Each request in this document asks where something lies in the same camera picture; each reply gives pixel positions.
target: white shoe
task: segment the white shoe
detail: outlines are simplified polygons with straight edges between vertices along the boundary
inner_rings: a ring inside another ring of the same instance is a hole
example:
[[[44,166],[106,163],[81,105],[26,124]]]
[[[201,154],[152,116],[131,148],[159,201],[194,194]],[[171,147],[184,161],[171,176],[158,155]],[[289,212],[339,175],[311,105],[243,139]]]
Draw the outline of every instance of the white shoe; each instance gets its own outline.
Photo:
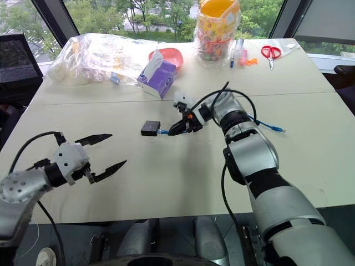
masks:
[[[56,266],[57,258],[51,248],[43,248],[37,256],[35,266]]]

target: pink object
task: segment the pink object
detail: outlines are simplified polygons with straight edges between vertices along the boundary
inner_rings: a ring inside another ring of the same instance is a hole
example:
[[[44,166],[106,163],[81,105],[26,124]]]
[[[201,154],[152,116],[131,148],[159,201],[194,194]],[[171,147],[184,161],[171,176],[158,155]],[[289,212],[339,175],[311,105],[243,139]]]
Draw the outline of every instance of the pink object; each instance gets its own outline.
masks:
[[[242,54],[239,59],[239,65],[243,66],[246,64],[246,59],[248,58],[248,50],[243,49]]]
[[[149,61],[153,56],[155,51],[149,54]],[[168,61],[171,64],[176,66],[176,70],[179,70],[184,63],[184,59],[182,58],[182,54],[179,50],[175,48],[164,48],[159,49],[159,52],[163,55],[164,60]]]

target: scissors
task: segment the scissors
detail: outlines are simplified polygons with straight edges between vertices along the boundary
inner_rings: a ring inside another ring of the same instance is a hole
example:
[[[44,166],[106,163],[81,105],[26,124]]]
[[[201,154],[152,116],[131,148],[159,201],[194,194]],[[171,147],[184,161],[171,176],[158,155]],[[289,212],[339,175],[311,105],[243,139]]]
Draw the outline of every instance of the scissors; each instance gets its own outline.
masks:
[[[266,57],[270,63],[270,69],[273,69],[273,61],[281,56],[281,50],[277,47],[266,45],[261,48],[261,54]]]

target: black cable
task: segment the black cable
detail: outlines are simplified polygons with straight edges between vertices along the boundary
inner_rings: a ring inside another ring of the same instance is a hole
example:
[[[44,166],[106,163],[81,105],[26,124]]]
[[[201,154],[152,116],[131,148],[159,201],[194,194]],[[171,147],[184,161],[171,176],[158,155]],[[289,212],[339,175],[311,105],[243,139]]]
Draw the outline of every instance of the black cable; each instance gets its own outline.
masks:
[[[22,154],[22,152],[24,151],[24,149],[26,149],[26,147],[34,140],[40,138],[40,137],[43,137],[43,136],[47,136],[47,135],[54,135],[56,134],[57,132],[56,131],[49,131],[49,132],[45,132],[45,133],[41,133],[41,134],[38,134],[37,136],[34,136],[32,138],[30,138],[28,141],[26,141],[26,143],[24,145],[22,145],[22,147],[19,149],[19,151],[17,152],[16,156],[15,156],[15,159],[13,160],[12,164],[11,164],[11,167],[10,167],[10,170],[9,170],[9,173],[12,173],[14,168],[15,168],[15,165],[17,164],[17,161],[20,157],[20,155]]]
[[[58,238],[58,242],[59,242],[59,249],[60,249],[60,256],[62,258],[62,265],[65,266],[65,254],[64,254],[64,245],[63,245],[63,241],[62,241],[62,238],[60,237],[60,234],[58,232],[58,229],[57,229],[57,225],[55,224],[52,216],[50,216],[49,212],[46,210],[46,208],[43,206],[42,202],[41,201],[38,201],[37,202],[38,205],[40,206],[40,208],[42,209],[42,211],[44,212],[44,214],[48,217],[48,219],[50,220],[50,223],[52,224],[53,226],[53,229],[54,229],[54,233],[55,235],[57,236]]]
[[[20,158],[20,155],[22,154],[22,152],[24,151],[24,149],[26,149],[26,147],[31,143],[33,142],[34,140],[36,139],[39,139],[40,137],[43,137],[43,136],[47,136],[47,135],[56,135],[56,134],[60,134],[60,132],[56,132],[56,131],[48,131],[48,132],[45,132],[45,133],[41,133],[41,134],[38,134],[32,138],[30,138],[28,141],[25,142],[24,145],[22,145],[22,147],[19,149],[19,151],[17,152],[16,156],[15,156],[15,159],[13,160],[12,164],[11,164],[11,167],[10,167],[10,170],[9,170],[9,174],[13,172],[15,166],[16,166],[16,163],[18,162],[18,159]],[[40,208],[43,210],[44,214],[48,217],[48,219],[50,220],[50,223],[52,224],[53,226],[53,229],[54,229],[54,232],[55,232],[55,235],[57,236],[58,238],[58,242],[59,242],[59,249],[60,249],[60,256],[62,258],[62,265],[65,266],[65,255],[64,255],[64,246],[63,246],[63,241],[62,241],[62,238],[60,237],[60,234],[57,230],[57,226],[55,225],[55,222],[53,221],[53,218],[52,216],[50,216],[50,214],[48,213],[48,211],[44,208],[43,204],[38,201],[38,205],[40,206]]]
[[[213,91],[211,93],[208,93],[207,95],[205,95],[204,97],[202,97],[192,108],[191,108],[191,111],[193,111],[194,109],[196,109],[204,100],[206,100],[208,97],[210,97],[211,95],[214,95],[214,94],[217,94],[219,93],[221,90],[216,90],[216,91]],[[257,125],[259,124],[257,118],[256,118],[256,108],[255,108],[255,105],[253,103],[253,101],[244,93],[242,93],[241,91],[238,91],[238,90],[231,90],[231,89],[225,89],[224,91],[229,91],[231,93],[237,93],[237,94],[240,94],[242,95],[245,99],[248,100],[248,102],[250,103],[252,109],[253,109],[253,117],[254,117],[254,123],[256,123]]]
[[[211,105],[211,113],[212,113],[213,122],[214,122],[217,126],[219,126],[219,127],[221,127],[221,126],[220,126],[220,124],[218,124],[218,122],[216,121],[215,116],[213,115],[213,112],[215,111],[215,104],[216,104],[216,102],[217,102],[217,99],[219,98],[219,96],[221,96],[221,94],[223,93],[223,91],[225,91],[225,89],[227,89],[228,84],[229,84],[229,81],[226,82],[226,84],[223,86],[223,88],[220,90],[220,92],[219,92],[219,93],[217,94],[217,96],[214,98],[214,100],[213,100],[213,102],[212,102],[212,105]]]
[[[227,201],[227,198],[226,198],[226,192],[225,192],[225,189],[224,189],[224,177],[225,177],[225,173],[226,173],[226,169],[227,169],[227,164],[225,163],[224,166],[223,166],[223,170],[222,170],[222,178],[221,178],[221,188],[222,188],[222,197],[223,197],[223,201],[224,201],[224,204],[228,210],[228,213],[229,215],[231,216],[233,222],[234,222],[234,225],[236,227],[236,230],[237,230],[237,234],[240,238],[240,242],[241,242],[241,248],[242,248],[242,252],[243,252],[243,257],[244,257],[244,261],[245,261],[245,265],[246,266],[254,266],[256,265],[256,259],[255,259],[255,256],[254,258],[251,258],[249,254],[253,254],[253,251],[250,250],[250,252],[248,253],[248,250],[246,249],[245,245],[244,245],[244,242],[245,240],[242,239],[242,235],[243,235],[243,232],[242,232],[242,228],[239,224],[239,222],[237,221],[237,219],[235,218],[234,214],[232,213],[232,210],[231,208],[229,207],[229,204],[228,204],[228,201]]]

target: small black device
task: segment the small black device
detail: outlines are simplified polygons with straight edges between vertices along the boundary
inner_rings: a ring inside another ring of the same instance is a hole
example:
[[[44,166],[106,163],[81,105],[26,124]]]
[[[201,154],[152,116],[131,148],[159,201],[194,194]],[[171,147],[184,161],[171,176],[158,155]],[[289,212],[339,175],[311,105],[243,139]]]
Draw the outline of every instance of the small black device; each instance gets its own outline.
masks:
[[[160,129],[159,121],[146,121],[140,132],[142,136],[156,137],[158,135],[158,129]]]

